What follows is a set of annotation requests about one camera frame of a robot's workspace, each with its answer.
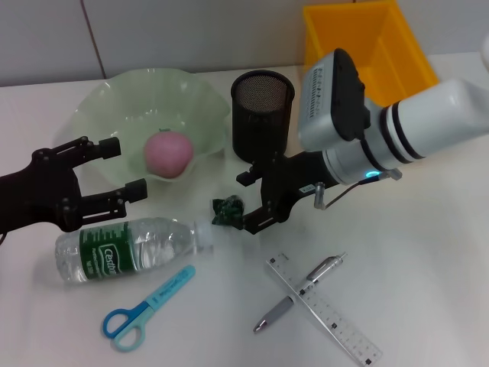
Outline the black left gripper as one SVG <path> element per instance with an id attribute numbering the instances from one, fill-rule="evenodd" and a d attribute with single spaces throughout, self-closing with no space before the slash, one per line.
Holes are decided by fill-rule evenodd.
<path id="1" fill-rule="evenodd" d="M 73 232 L 85 225 L 126 217 L 126 203 L 147 198 L 145 179 L 117 190 L 82 196 L 73 171 L 89 161 L 120 154 L 116 137 L 95 144 L 82 136 L 55 148 L 35 151 L 26 168 L 1 177 L 1 232 L 39 222 Z"/>

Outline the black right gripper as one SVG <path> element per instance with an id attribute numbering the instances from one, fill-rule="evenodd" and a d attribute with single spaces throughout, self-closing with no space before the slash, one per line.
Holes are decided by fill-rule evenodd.
<path id="1" fill-rule="evenodd" d="M 255 161 L 248 171 L 236 177 L 244 187 L 255 184 L 259 179 L 262 207 L 231 222 L 232 227 L 252 235 L 273 224 L 287 221 L 293 206 L 302 198 L 314 194 L 314 189 L 306 190 L 309 185 L 323 184 L 330 188 L 337 184 L 320 151 Z"/>

